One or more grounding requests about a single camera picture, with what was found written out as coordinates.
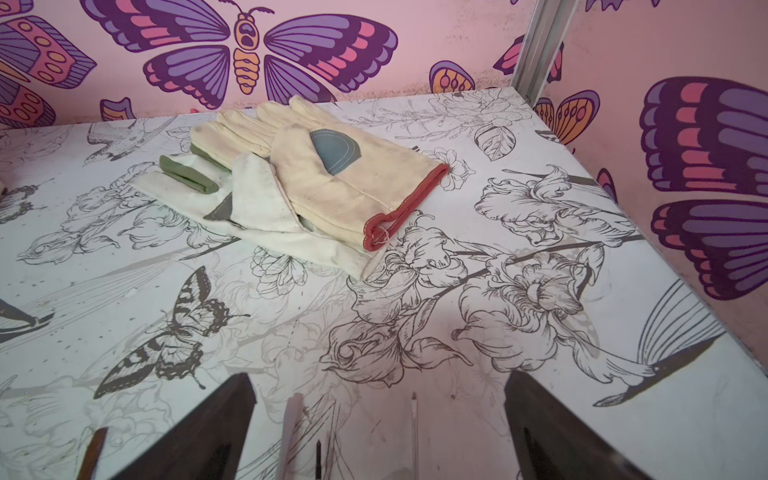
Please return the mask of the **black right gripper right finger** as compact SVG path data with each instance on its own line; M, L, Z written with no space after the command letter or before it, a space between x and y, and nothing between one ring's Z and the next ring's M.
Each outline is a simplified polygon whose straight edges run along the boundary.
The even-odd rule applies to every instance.
M511 373L505 395L522 479L648 477L531 375Z

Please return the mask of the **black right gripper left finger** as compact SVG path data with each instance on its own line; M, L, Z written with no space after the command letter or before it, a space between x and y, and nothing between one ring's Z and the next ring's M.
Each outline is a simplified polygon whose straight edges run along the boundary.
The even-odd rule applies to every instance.
M222 383L117 479L233 479L257 404L245 373Z

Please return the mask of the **large black yellow screwdriver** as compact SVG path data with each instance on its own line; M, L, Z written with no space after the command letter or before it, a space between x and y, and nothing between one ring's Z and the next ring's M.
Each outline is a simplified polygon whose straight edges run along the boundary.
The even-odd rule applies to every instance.
M96 430L85 450L84 457L78 470L77 480L92 480L96 472L99 458L107 437L108 428Z

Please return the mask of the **orange collar black screwdriver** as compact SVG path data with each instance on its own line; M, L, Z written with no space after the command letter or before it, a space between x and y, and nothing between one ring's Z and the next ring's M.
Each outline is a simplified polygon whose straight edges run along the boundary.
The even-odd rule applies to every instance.
M323 479L323 454L322 442L320 440L317 440L315 444L314 479Z

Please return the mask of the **white green work glove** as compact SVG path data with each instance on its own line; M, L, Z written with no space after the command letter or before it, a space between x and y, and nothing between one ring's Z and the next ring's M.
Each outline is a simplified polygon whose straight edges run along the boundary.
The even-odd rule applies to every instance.
M163 155L157 171L133 178L131 185L215 233L336 268L356 280L367 279L384 257L308 228L273 166L251 153L237 156L230 170L192 153Z

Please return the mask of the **beige work glove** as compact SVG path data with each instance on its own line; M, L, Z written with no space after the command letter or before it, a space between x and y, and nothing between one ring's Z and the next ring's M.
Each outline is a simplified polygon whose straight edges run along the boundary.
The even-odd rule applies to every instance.
M450 167L353 127L299 96L220 113L190 132L194 153L232 169L267 160L296 213L355 248L383 248Z

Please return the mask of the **aluminium frame bars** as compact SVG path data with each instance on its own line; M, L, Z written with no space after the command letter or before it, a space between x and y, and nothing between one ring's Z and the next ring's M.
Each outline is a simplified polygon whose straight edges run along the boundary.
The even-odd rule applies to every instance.
M577 0L537 0L524 36L511 86L533 107L547 84Z

